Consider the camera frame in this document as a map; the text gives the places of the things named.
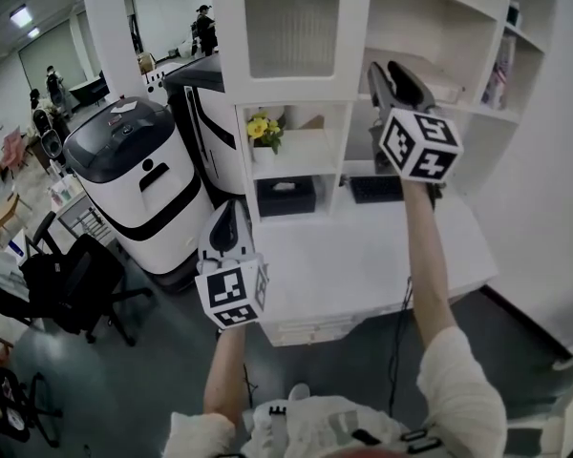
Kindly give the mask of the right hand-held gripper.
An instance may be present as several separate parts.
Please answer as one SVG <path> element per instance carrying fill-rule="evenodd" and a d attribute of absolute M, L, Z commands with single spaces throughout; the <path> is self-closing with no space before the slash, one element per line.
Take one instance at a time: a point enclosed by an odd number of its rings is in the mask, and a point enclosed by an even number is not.
<path fill-rule="evenodd" d="M 407 67 L 392 60 L 388 72 L 393 88 L 377 62 L 369 65 L 371 102 L 378 109 L 370 128 L 374 172 L 411 181 L 446 181 L 464 152 L 455 123 L 426 114 L 435 107 L 435 98 Z M 403 109 L 393 108 L 393 99 Z"/>

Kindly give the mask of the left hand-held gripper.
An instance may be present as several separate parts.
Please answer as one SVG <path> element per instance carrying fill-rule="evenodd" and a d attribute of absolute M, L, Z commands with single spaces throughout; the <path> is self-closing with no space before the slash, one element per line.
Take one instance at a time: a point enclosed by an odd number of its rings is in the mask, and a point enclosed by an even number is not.
<path fill-rule="evenodd" d="M 241 200 L 224 202 L 210 216 L 198 251 L 195 283 L 205 315 L 219 329 L 257 322 L 264 315 L 269 279 L 263 256 L 253 254 L 252 223 Z"/>

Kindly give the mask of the white cabinet with glass door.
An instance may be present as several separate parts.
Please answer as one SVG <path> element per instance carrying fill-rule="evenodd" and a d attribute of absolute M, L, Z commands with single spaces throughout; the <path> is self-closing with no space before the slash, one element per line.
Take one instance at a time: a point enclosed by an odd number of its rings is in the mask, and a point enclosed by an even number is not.
<path fill-rule="evenodd" d="M 236 105 L 353 101 L 370 0 L 212 0 Z"/>

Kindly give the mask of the person's right forearm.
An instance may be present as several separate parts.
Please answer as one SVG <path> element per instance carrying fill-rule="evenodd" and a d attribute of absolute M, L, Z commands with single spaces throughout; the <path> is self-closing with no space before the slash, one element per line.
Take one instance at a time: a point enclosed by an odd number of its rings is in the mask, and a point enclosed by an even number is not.
<path fill-rule="evenodd" d="M 443 330 L 456 326 L 449 304 L 447 266 L 425 183 L 401 180 L 407 216 L 414 317 L 428 348 Z"/>

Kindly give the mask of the black tissue box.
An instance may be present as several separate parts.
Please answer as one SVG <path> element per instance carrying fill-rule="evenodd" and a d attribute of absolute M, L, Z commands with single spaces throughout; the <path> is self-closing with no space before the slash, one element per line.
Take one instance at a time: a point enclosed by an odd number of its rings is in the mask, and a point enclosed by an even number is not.
<path fill-rule="evenodd" d="M 312 213 L 316 191 L 311 176 L 265 178 L 256 181 L 261 217 Z"/>

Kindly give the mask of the black keyboard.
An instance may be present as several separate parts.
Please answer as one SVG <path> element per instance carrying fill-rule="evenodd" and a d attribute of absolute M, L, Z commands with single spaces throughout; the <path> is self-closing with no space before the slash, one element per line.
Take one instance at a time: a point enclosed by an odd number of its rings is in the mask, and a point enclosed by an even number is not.
<path fill-rule="evenodd" d="M 397 202 L 403 200 L 399 177 L 351 177 L 350 191 L 357 204 Z"/>

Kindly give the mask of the white shelf unit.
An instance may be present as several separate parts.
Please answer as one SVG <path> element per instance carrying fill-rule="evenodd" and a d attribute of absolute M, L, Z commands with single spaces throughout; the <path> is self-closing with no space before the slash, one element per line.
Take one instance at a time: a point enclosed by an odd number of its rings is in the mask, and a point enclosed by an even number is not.
<path fill-rule="evenodd" d="M 511 1 L 520 3 L 521 24 L 506 23 Z M 472 202 L 515 136 L 541 72 L 553 34 L 558 0 L 370 0 L 357 96 L 353 101 L 300 101 L 236 105 L 244 191 L 255 222 L 256 181 L 311 176 L 315 215 L 333 213 L 336 193 L 353 175 L 374 172 L 370 128 L 377 119 L 368 69 L 394 60 L 423 80 L 450 77 L 463 87 L 456 104 L 435 102 L 435 111 L 457 126 L 464 154 L 447 179 L 448 191 Z M 505 34 L 517 37 L 506 89 L 506 107 L 481 103 Z M 246 134 L 248 119 L 261 109 L 276 114 L 284 128 L 271 166 L 253 162 Z"/>

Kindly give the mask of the yellow flower potted plant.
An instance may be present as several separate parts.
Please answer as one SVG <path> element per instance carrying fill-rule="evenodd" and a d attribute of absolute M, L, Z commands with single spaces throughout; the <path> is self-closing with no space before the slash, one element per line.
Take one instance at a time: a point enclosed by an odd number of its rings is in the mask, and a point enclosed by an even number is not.
<path fill-rule="evenodd" d="M 284 136 L 275 113 L 261 109 L 247 121 L 246 134 L 253 162 L 259 166 L 271 166 L 279 153 Z"/>

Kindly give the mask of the white side table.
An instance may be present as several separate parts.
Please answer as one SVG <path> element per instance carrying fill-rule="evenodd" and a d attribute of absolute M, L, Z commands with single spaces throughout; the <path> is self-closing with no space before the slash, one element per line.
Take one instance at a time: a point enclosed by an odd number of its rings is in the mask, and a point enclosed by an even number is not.
<path fill-rule="evenodd" d="M 114 238 L 108 223 L 92 204 L 79 180 L 67 175 L 49 187 L 55 219 L 75 237 L 87 234 L 103 245 Z"/>

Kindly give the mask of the black backpack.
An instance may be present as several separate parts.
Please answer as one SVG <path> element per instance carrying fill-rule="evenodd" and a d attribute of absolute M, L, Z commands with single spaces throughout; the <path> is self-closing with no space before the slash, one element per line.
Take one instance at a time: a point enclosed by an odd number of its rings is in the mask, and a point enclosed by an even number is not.
<path fill-rule="evenodd" d="M 62 261 L 62 255 L 36 254 L 21 264 L 29 292 L 28 316 L 52 319 L 66 332 L 79 334 L 81 322 L 74 312 L 72 288 Z"/>

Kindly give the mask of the white perforated box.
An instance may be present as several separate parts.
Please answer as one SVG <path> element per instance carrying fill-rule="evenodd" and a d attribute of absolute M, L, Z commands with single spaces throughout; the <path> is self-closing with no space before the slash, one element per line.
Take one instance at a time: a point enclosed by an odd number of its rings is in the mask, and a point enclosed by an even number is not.
<path fill-rule="evenodd" d="M 159 88 L 163 88 L 163 78 L 181 67 L 180 63 L 167 63 L 149 72 L 142 74 L 142 81 L 148 95 L 155 93 Z"/>

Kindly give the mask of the grey floor fan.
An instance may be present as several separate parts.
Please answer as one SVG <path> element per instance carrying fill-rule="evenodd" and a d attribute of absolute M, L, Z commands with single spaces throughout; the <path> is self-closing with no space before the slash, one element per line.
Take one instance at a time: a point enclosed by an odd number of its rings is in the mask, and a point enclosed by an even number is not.
<path fill-rule="evenodd" d="M 40 144 L 46 159 L 42 163 L 45 171 L 49 170 L 52 161 L 63 164 L 63 144 L 59 134 L 55 129 L 49 129 L 40 136 Z"/>

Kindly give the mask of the wooden table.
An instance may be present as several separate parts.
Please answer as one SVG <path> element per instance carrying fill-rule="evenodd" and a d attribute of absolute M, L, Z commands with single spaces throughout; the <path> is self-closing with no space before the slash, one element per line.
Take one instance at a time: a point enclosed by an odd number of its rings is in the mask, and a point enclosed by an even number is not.
<path fill-rule="evenodd" d="M 9 229 L 8 223 L 12 219 L 17 219 L 24 228 L 27 227 L 27 224 L 17 215 L 17 208 L 20 205 L 23 205 L 30 212 L 32 211 L 31 206 L 17 193 L 11 193 L 0 202 L 0 232 L 4 231 L 11 238 L 14 233 Z"/>

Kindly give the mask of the white cloth pile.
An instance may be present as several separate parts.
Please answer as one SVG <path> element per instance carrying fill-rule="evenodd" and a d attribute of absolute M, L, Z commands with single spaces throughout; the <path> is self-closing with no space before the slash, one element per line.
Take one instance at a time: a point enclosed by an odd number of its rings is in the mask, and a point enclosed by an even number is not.
<path fill-rule="evenodd" d="M 14 255 L 0 250 L 0 288 L 28 302 L 29 289 Z"/>

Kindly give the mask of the pink chair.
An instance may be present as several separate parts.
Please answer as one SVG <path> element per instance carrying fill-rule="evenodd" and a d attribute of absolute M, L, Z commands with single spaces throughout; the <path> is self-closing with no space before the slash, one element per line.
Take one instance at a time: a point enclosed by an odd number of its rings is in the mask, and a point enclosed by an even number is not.
<path fill-rule="evenodd" d="M 4 168 L 18 168 L 24 163 L 25 144 L 19 128 L 4 136 L 2 152 Z"/>

